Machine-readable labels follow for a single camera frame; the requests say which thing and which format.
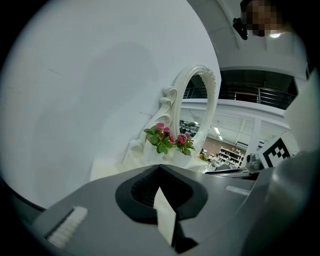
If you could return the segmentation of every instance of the balcony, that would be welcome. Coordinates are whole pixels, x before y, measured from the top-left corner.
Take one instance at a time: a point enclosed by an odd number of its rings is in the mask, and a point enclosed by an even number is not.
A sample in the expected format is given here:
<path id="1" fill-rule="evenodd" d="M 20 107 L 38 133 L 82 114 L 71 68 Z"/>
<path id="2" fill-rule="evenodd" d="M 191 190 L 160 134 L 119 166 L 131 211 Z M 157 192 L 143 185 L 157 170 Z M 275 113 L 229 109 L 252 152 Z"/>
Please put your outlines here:
<path id="1" fill-rule="evenodd" d="M 267 105 L 270 107 L 286 110 L 297 95 L 286 92 L 257 87 L 248 83 L 222 84 L 219 92 L 219 99 L 235 100 Z M 184 99 L 206 99 L 207 90 L 205 87 L 186 88 Z"/>

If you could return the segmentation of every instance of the flower arrangement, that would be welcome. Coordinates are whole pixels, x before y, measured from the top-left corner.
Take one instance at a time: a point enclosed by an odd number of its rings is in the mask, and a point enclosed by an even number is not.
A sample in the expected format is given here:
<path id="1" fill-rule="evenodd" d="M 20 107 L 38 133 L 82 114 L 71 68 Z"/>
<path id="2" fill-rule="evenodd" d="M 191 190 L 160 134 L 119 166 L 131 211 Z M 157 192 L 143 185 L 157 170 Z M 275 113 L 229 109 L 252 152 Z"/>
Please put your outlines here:
<path id="1" fill-rule="evenodd" d="M 200 154 L 199 158 L 203 161 L 208 161 L 208 157 L 206 157 L 204 154 Z"/>
<path id="2" fill-rule="evenodd" d="M 191 140 L 190 134 L 180 134 L 178 135 L 178 137 L 175 140 L 175 144 L 174 144 L 178 150 L 181 151 L 181 153 L 190 156 L 191 155 L 191 151 L 192 150 L 196 150 L 195 147 L 193 146 L 193 140 Z"/>
<path id="3" fill-rule="evenodd" d="M 147 136 L 146 139 L 154 146 L 158 154 L 168 154 L 168 149 L 173 148 L 175 139 L 170 132 L 169 127 L 165 127 L 162 122 L 157 123 L 151 129 L 143 130 Z"/>

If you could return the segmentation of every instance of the white paper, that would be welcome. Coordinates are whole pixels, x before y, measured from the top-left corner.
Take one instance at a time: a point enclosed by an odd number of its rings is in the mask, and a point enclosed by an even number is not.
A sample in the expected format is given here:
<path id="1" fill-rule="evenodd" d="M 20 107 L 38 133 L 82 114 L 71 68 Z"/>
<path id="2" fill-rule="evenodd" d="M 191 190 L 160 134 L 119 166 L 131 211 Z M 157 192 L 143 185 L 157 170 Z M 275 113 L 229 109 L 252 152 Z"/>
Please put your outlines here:
<path id="1" fill-rule="evenodd" d="M 153 208 L 157 212 L 158 230 L 171 246 L 177 214 L 172 209 L 160 187 L 155 194 Z"/>

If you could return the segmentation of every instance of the black camera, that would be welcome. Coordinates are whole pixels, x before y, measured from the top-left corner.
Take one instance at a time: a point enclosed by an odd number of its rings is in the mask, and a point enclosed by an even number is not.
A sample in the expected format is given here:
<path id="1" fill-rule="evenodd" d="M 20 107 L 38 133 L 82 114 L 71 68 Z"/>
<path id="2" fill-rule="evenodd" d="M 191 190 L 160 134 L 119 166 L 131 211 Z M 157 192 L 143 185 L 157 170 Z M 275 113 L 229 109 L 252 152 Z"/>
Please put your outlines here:
<path id="1" fill-rule="evenodd" d="M 247 26 L 246 26 L 246 24 L 243 24 L 241 22 L 241 18 L 234 18 L 232 26 L 238 32 L 238 34 L 240 35 L 240 37 L 243 40 L 247 40 L 248 39 Z"/>

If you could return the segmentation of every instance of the gray device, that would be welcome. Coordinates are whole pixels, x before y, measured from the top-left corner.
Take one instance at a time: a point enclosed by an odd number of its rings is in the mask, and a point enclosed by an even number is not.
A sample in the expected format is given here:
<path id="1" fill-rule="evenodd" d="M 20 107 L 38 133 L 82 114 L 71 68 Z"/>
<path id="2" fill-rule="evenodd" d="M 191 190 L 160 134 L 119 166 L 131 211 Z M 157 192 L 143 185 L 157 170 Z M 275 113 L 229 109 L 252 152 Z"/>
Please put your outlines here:
<path id="1" fill-rule="evenodd" d="M 133 169 L 85 184 L 43 212 L 34 222 L 33 232 L 55 255 L 257 255 L 301 214 L 317 175 L 318 155 L 316 151 L 286 159 L 277 167 L 261 170 L 256 181 L 196 173 L 172 165 Z M 308 175 L 301 172 L 301 166 L 310 167 Z M 179 216 L 176 233 L 182 249 L 179 252 L 174 244 L 164 240 L 157 224 L 150 221 L 152 212 L 148 215 L 149 222 L 134 219 L 135 214 L 139 219 L 141 212 L 125 212 L 117 199 L 121 186 L 124 193 L 132 193 L 134 185 L 140 182 L 145 187 L 140 185 L 135 192 L 139 189 L 152 192 L 152 186 L 148 185 L 157 186 L 166 179 L 171 179 L 168 182 L 171 188 L 174 184 L 179 187 L 175 200 L 184 198 L 175 206 Z M 189 188 L 184 186 L 197 191 L 190 196 Z M 143 202 L 143 193 L 132 194 L 135 203 L 127 195 L 122 199 L 132 209 L 136 203 L 142 208 L 148 206 Z M 59 250 L 45 237 L 73 206 L 87 208 L 88 215 L 65 249 Z"/>

